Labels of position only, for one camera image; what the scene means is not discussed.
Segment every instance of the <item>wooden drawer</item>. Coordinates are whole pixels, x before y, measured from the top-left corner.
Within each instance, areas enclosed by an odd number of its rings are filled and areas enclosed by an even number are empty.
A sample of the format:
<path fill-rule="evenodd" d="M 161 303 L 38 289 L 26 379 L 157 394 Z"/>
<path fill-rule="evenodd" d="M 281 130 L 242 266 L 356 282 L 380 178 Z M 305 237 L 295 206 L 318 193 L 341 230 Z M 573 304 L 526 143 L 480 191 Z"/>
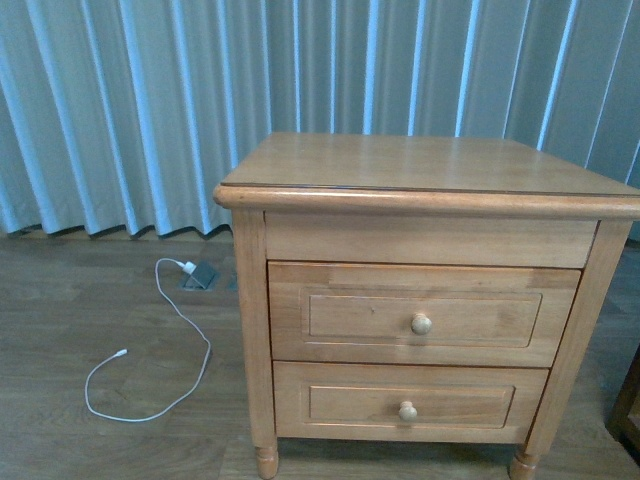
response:
<path fill-rule="evenodd" d="M 273 358 L 362 363 L 550 367 L 580 278 L 523 268 L 268 269 Z M 431 321 L 428 333 L 416 314 Z"/>
<path fill-rule="evenodd" d="M 274 362 L 283 437 L 520 443 L 548 371 Z M 416 409 L 402 420 L 403 402 Z"/>
<path fill-rule="evenodd" d="M 582 268 L 596 223 L 267 212 L 267 258 Z"/>

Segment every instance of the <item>nightstand top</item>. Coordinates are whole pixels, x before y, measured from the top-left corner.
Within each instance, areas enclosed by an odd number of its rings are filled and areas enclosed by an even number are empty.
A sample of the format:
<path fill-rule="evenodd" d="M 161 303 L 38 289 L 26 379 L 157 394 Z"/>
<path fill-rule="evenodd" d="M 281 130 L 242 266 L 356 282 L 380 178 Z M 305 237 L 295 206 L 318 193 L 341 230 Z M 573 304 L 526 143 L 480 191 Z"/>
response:
<path fill-rule="evenodd" d="M 223 184 L 640 196 L 510 140 L 379 135 L 275 133 Z"/>
<path fill-rule="evenodd" d="M 640 190 L 482 138 L 274 133 L 215 199 L 262 210 L 640 218 Z"/>

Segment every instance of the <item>bottom drawer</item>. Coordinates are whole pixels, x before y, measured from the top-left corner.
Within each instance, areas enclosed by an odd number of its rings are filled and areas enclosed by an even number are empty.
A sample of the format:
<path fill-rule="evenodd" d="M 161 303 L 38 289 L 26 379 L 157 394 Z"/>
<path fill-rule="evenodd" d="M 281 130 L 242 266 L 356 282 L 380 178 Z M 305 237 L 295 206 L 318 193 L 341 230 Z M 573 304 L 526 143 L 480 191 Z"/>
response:
<path fill-rule="evenodd" d="M 547 373 L 545 369 L 274 362 L 276 433 L 521 443 Z"/>

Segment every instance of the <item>furniture edge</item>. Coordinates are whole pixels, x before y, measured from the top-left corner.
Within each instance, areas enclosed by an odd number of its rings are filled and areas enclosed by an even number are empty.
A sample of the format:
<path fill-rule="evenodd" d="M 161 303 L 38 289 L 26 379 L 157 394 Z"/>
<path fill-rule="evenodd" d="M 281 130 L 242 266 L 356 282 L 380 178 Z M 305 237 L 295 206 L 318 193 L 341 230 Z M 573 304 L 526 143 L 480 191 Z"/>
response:
<path fill-rule="evenodd" d="M 400 191 L 220 184 L 216 203 L 230 209 L 640 219 L 640 196 L 509 192 Z"/>

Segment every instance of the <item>turned wooden leg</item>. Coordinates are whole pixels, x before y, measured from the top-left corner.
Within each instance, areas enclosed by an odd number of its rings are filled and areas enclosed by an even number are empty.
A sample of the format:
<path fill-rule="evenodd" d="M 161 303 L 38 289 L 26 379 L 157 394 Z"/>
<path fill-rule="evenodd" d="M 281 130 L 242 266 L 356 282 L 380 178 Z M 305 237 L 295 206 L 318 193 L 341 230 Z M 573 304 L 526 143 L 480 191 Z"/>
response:
<path fill-rule="evenodd" d="M 509 467 L 509 478 L 511 480 L 533 480 L 539 461 L 539 455 L 527 455 L 518 449 Z"/>
<path fill-rule="evenodd" d="M 273 447 L 256 447 L 256 460 L 258 461 L 258 475 L 264 480 L 269 480 L 278 473 L 278 450 Z"/>

